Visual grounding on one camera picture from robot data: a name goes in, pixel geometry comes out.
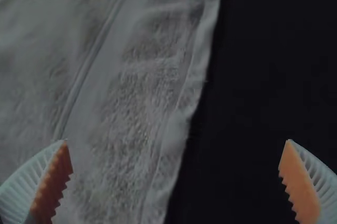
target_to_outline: towel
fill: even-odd
[[[53,223],[163,223],[219,0],[0,0],[0,183],[67,139]]]

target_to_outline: white towel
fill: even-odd
[[[163,223],[219,0],[0,0],[0,183],[68,139],[53,223]]]

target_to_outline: black background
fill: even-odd
[[[297,223],[286,139],[337,171],[337,0],[221,0],[166,224]]]

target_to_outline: white ribbed plastic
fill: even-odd
[[[0,216],[4,224],[31,224],[29,209],[49,164],[63,144],[57,141],[30,158],[0,186]]]
[[[291,140],[321,203],[317,224],[337,224],[337,175],[316,156]]]

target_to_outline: terry cloth towel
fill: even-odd
[[[68,139],[53,223],[163,223],[219,0],[0,0],[0,183]]]

